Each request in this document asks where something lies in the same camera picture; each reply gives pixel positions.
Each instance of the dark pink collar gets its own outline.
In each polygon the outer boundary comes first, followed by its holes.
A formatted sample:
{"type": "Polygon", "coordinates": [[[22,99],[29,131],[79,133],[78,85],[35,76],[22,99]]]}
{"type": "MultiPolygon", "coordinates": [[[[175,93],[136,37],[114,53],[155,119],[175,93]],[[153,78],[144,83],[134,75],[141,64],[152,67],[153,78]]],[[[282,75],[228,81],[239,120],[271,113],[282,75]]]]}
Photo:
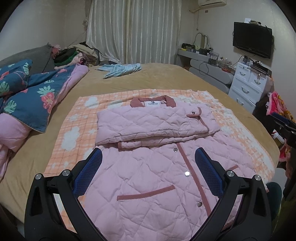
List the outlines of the dark pink collar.
{"type": "Polygon", "coordinates": [[[162,100],[166,101],[167,106],[176,107],[176,102],[174,101],[174,99],[167,95],[162,95],[155,98],[133,97],[133,99],[131,100],[131,107],[144,107],[143,104],[141,103],[144,101],[162,101],[162,100]]]}

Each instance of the white curtain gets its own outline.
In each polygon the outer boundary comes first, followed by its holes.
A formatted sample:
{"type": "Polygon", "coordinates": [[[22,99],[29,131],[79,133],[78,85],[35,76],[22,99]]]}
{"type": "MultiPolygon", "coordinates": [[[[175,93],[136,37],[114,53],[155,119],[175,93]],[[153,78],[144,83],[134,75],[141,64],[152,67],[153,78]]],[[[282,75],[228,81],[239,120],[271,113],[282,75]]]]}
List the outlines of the white curtain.
{"type": "Polygon", "coordinates": [[[86,43],[122,64],[176,59],[181,0],[93,0],[86,43]]]}

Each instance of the metal screw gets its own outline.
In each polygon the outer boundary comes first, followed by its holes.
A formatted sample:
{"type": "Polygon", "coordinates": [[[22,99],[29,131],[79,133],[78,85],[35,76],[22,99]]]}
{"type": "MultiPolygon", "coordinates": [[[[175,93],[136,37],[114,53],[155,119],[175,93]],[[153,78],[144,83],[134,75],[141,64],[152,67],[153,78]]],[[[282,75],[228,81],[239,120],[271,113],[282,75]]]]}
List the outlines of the metal screw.
{"type": "Polygon", "coordinates": [[[64,170],[62,174],[66,177],[70,174],[70,170],[64,170]]]}
{"type": "Polygon", "coordinates": [[[42,177],[42,174],[39,173],[39,174],[37,174],[37,175],[35,176],[35,179],[36,179],[36,180],[39,180],[41,177],[42,177]]]}
{"type": "Polygon", "coordinates": [[[234,172],[233,171],[227,171],[227,176],[233,177],[234,176],[234,172]]]}
{"type": "Polygon", "coordinates": [[[261,180],[261,177],[260,177],[259,175],[255,175],[255,179],[256,179],[257,181],[260,181],[260,180],[261,180]]]}

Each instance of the tan bedsheet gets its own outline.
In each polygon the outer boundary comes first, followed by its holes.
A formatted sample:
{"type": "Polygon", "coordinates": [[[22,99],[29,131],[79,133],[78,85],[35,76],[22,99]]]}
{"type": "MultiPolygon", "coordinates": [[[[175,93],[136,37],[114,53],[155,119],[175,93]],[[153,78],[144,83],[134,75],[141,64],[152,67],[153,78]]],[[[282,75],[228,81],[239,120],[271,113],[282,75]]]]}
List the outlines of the tan bedsheet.
{"type": "Polygon", "coordinates": [[[46,133],[32,131],[26,143],[9,162],[0,183],[0,203],[24,222],[27,195],[37,173],[43,173],[51,157],[60,127],[80,96],[100,95],[139,89],[192,89],[208,91],[250,130],[275,163],[279,150],[262,124],[228,95],[201,78],[176,65],[143,64],[133,74],[103,80],[105,72],[90,68],[90,72],[53,109],[46,133]]]}

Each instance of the gray desk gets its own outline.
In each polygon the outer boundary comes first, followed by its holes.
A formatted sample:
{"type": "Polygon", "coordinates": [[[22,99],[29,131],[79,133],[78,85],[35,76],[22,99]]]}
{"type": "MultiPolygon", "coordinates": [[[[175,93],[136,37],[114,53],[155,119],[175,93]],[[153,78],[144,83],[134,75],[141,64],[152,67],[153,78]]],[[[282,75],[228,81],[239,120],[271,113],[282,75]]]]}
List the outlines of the gray desk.
{"type": "Polygon", "coordinates": [[[191,67],[189,71],[191,73],[228,94],[233,81],[233,75],[224,72],[219,67],[208,64],[208,60],[208,56],[189,51],[178,50],[178,65],[190,65],[191,67]]]}

